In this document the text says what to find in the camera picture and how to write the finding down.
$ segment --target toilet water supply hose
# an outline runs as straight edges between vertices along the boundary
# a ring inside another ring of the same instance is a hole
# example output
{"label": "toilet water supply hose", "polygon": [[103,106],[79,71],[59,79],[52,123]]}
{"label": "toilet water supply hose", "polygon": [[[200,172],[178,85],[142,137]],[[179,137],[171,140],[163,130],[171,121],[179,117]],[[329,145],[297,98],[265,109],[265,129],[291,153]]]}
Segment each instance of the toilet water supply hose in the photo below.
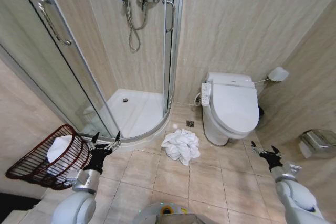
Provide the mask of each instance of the toilet water supply hose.
{"label": "toilet water supply hose", "polygon": [[195,107],[199,107],[201,106],[201,101],[197,102],[197,98],[201,96],[201,93],[198,93],[196,96],[195,96],[195,99],[194,99],[194,106]]}

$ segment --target toilet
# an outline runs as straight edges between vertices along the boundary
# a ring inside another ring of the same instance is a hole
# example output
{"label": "toilet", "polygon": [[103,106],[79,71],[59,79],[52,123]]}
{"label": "toilet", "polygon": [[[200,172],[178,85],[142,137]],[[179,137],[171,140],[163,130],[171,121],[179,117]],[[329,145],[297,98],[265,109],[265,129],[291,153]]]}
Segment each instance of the toilet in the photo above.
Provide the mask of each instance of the toilet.
{"label": "toilet", "polygon": [[215,145],[245,138],[258,124],[257,90],[250,76],[208,73],[201,103],[205,136]]}

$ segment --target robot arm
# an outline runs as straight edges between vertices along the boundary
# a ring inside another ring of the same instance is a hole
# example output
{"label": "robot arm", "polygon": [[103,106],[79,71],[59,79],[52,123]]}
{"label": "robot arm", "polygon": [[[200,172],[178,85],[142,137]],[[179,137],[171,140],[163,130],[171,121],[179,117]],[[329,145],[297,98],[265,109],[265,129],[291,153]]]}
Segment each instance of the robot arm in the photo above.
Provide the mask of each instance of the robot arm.
{"label": "robot arm", "polygon": [[273,152],[257,148],[252,141],[253,150],[264,158],[275,182],[276,191],[286,210],[288,224],[328,224],[317,206],[315,196],[307,187],[298,183],[295,175],[301,169],[296,165],[283,165],[280,151],[272,146]]}
{"label": "robot arm", "polygon": [[80,170],[71,170],[67,180],[72,182],[74,194],[63,200],[52,215],[52,224],[88,224],[96,209],[95,195],[98,190],[99,177],[103,162],[120,146],[120,132],[111,144],[94,145],[99,132],[89,143],[92,158],[89,164]]}

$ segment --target shower door handle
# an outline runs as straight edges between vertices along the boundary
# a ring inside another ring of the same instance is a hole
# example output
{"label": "shower door handle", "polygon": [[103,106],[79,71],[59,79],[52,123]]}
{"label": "shower door handle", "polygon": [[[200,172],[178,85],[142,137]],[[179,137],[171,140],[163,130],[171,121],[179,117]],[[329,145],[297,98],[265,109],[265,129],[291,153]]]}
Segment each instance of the shower door handle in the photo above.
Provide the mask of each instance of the shower door handle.
{"label": "shower door handle", "polygon": [[170,4],[173,8],[173,14],[172,14],[172,27],[170,29],[166,29],[166,33],[169,33],[174,28],[174,22],[175,22],[175,5],[174,2],[171,0],[167,0],[167,4]]}
{"label": "shower door handle", "polygon": [[61,39],[59,33],[57,32],[53,22],[51,21],[48,13],[46,12],[46,9],[45,9],[45,4],[50,4],[51,5],[51,1],[50,0],[39,0],[38,1],[38,8],[40,9],[41,13],[43,14],[44,16],[44,19],[47,21],[50,29],[52,30],[52,32],[54,33],[56,39],[61,42],[63,45],[66,45],[66,46],[70,46],[72,44],[71,40],[63,40]]}

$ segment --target floor drain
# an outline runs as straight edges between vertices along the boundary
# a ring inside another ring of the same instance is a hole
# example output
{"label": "floor drain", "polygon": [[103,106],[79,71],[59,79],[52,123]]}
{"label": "floor drain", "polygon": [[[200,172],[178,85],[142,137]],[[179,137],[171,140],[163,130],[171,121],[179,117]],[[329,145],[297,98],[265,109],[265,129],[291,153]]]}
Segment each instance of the floor drain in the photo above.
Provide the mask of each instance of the floor drain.
{"label": "floor drain", "polygon": [[194,121],[187,120],[187,126],[188,127],[194,127]]}

